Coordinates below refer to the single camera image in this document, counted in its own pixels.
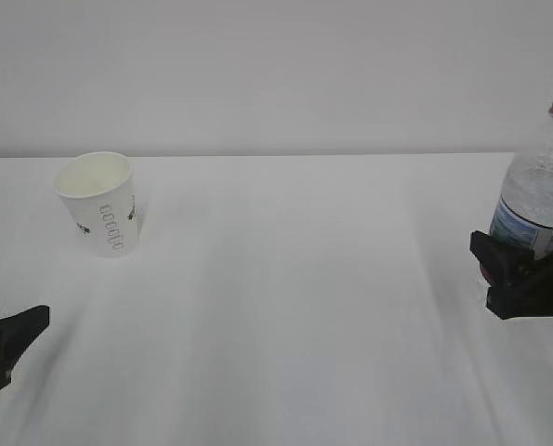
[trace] white table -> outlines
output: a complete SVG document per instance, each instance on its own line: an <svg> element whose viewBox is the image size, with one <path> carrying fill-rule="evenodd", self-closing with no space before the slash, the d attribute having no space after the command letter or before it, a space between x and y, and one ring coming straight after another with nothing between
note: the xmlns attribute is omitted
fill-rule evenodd
<svg viewBox="0 0 553 446"><path fill-rule="evenodd" d="M509 154L134 160L98 259L0 160L0 317L51 306L0 445L553 445L553 320L484 308L469 233Z"/></svg>

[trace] printed text on cup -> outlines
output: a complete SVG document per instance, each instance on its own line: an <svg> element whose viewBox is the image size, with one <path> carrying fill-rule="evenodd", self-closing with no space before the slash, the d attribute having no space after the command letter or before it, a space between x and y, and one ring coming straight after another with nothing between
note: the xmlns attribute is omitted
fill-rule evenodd
<svg viewBox="0 0 553 446"><path fill-rule="evenodd" d="M102 221L105 223L105 229L107 230L107 242L112 245L112 249L122 249L124 244L123 234L119 232L117 222L115 221L115 214L112 212L112 208L109 204L105 204L99 208L102 215Z"/></svg>

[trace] bottle label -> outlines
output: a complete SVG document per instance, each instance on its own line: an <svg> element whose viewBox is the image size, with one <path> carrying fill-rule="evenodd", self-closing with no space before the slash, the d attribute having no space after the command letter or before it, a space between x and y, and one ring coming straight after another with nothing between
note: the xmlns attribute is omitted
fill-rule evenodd
<svg viewBox="0 0 553 446"><path fill-rule="evenodd" d="M553 229L522 218L507 206L503 197L495 208L489 234L496 240L525 249L533 249L542 255L549 248Z"/></svg>

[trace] paper cup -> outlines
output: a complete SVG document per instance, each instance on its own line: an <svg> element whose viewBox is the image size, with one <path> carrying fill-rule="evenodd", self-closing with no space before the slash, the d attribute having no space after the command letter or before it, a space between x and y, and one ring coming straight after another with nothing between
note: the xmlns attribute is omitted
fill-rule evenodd
<svg viewBox="0 0 553 446"><path fill-rule="evenodd" d="M54 186L85 243L99 256L123 256L138 245L132 169L124 155L78 156L58 172Z"/></svg>

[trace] plastic water bottle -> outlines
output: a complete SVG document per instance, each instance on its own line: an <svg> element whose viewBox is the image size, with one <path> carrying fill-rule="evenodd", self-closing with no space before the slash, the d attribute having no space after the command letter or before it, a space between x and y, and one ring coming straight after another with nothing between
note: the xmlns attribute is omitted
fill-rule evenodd
<svg viewBox="0 0 553 446"><path fill-rule="evenodd" d="M553 104L528 142L507 170L489 233L538 258L553 250Z"/></svg>

